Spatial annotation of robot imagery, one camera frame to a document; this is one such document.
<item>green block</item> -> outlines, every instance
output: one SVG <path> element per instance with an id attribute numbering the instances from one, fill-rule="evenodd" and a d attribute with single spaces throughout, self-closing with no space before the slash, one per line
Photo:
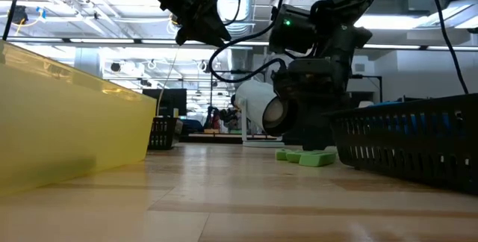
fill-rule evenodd
<path id="1" fill-rule="evenodd" d="M 328 146 L 323 151 L 324 152 L 337 152 L 337 147 L 336 146 Z"/>
<path id="2" fill-rule="evenodd" d="M 287 161 L 297 164 L 297 163 L 299 163 L 300 158 L 303 155 L 314 155 L 314 154 L 317 154 L 317 153 L 320 153 L 320 152 L 297 151 L 297 152 L 289 152 L 285 155 L 285 157 L 287 158 Z"/>
<path id="3" fill-rule="evenodd" d="M 295 152 L 295 149 L 277 149 L 276 150 L 276 160 L 277 161 L 286 161 L 287 160 L 287 154 L 289 152 Z"/>
<path id="4" fill-rule="evenodd" d="M 299 164 L 305 167 L 323 167 L 327 164 L 333 164 L 337 158 L 337 153 L 324 152 L 314 155 L 302 155 Z"/>

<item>blue object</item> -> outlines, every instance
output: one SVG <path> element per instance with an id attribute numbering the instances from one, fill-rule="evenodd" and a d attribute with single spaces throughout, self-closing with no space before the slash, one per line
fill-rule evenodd
<path id="1" fill-rule="evenodd" d="M 189 120 L 184 119 L 182 121 L 182 132 L 181 134 L 192 134 L 192 133 L 203 133 L 204 128 L 198 120 Z"/>
<path id="2" fill-rule="evenodd" d="M 371 106 L 371 107 L 379 107 L 379 106 L 383 106 L 383 105 L 401 105 L 402 102 L 383 102 L 383 103 L 379 103 L 379 104 L 376 104 L 374 106 Z M 407 121 L 407 118 L 403 115 L 398 115 L 398 116 L 393 116 L 392 118 L 391 117 L 374 117 L 373 119 L 372 118 L 367 118 L 367 121 L 368 121 L 368 124 L 369 125 L 373 125 L 374 128 L 387 128 L 389 131 L 401 131 L 400 129 L 400 125 L 399 125 L 399 118 L 401 118 L 402 120 L 402 126 L 403 126 L 403 131 L 405 132 L 405 134 L 417 134 L 418 132 L 418 121 L 417 121 L 417 116 L 415 114 L 411 114 L 410 115 L 410 120 L 411 120 L 411 123 L 412 123 L 412 128 L 409 127 L 409 122 Z M 443 137 L 443 136 L 449 136 L 451 135 L 452 133 L 452 128 L 451 128 L 451 124 L 450 124 L 450 117 L 448 115 L 448 113 L 442 113 L 441 116 L 440 114 L 432 114 L 430 117 L 431 119 L 431 124 L 432 124 L 432 131 L 436 133 L 437 137 Z M 427 124 L 426 124 L 426 117 L 424 114 L 420 114 L 420 120 L 421 120 L 421 131 L 424 131 L 424 134 L 428 134 L 426 133 L 427 131 Z M 458 120 L 458 133 L 460 136 L 464 136 L 465 135 L 465 132 L 464 132 L 464 129 L 462 127 L 462 121 L 460 118 L 458 118 L 457 116 L 457 120 Z M 439 126 L 439 123 L 442 123 L 444 129 L 442 129 L 442 131 L 439 131 L 438 129 L 438 126 Z"/>

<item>black mesh basket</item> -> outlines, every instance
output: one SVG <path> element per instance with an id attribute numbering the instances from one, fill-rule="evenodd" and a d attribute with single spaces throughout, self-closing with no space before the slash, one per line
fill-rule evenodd
<path id="1" fill-rule="evenodd" d="M 179 141 L 181 130 L 181 120 L 176 118 L 153 118 L 148 149 L 171 149 Z"/>
<path id="2" fill-rule="evenodd" d="M 478 94 L 327 115 L 344 164 L 478 193 Z"/>

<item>ceiling light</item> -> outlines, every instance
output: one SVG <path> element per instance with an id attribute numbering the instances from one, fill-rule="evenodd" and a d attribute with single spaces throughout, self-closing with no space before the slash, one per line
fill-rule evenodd
<path id="1" fill-rule="evenodd" d="M 73 43 L 134 43 L 130 39 L 70 39 Z"/>
<path id="2" fill-rule="evenodd" d="M 363 15 L 356 23 L 355 27 L 365 27 L 367 29 L 401 29 L 409 30 L 420 24 L 420 18 L 398 15 Z"/>
<path id="3" fill-rule="evenodd" d="M 461 25 L 456 26 L 456 28 L 478 28 L 478 16 L 463 22 Z"/>
<path id="4" fill-rule="evenodd" d="M 382 45 L 382 44 L 365 44 L 364 49 L 419 49 L 418 45 Z"/>
<path id="5" fill-rule="evenodd" d="M 462 6 L 447 7 L 446 9 L 442 10 L 443 19 L 446 21 L 447 19 L 455 16 L 456 14 L 461 13 L 463 10 L 466 10 L 470 6 L 471 6 L 470 4 L 464 4 Z M 428 16 L 427 18 L 422 18 L 418 26 L 433 27 L 433 26 L 439 26 L 439 25 L 440 25 L 440 18 L 438 16 L 438 13 L 434 13 Z"/>
<path id="6" fill-rule="evenodd" d="M 478 52 L 478 46 L 454 46 L 455 52 Z M 430 51 L 448 51 L 448 46 L 429 46 Z"/>
<path id="7" fill-rule="evenodd" d="M 8 37 L 9 42 L 63 42 L 61 38 L 54 37 Z"/>
<path id="8" fill-rule="evenodd" d="M 243 41 L 235 45 L 236 46 L 269 46 L 269 42 L 268 41 Z"/>
<path id="9" fill-rule="evenodd" d="M 177 45 L 175 40 L 141 40 L 142 43 L 144 44 L 171 44 L 171 45 Z M 184 45 L 204 45 L 204 43 L 201 43 L 199 41 L 186 41 Z"/>

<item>black bin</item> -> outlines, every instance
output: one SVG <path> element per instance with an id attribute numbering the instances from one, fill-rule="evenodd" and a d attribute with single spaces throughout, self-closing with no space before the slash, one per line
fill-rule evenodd
<path id="1" fill-rule="evenodd" d="M 478 193 L 478 94 L 327 116 L 344 164 Z"/>
<path id="2" fill-rule="evenodd" d="M 168 150 L 179 141 L 182 130 L 182 121 L 176 118 L 152 119 L 151 134 L 149 135 L 149 150 Z"/>

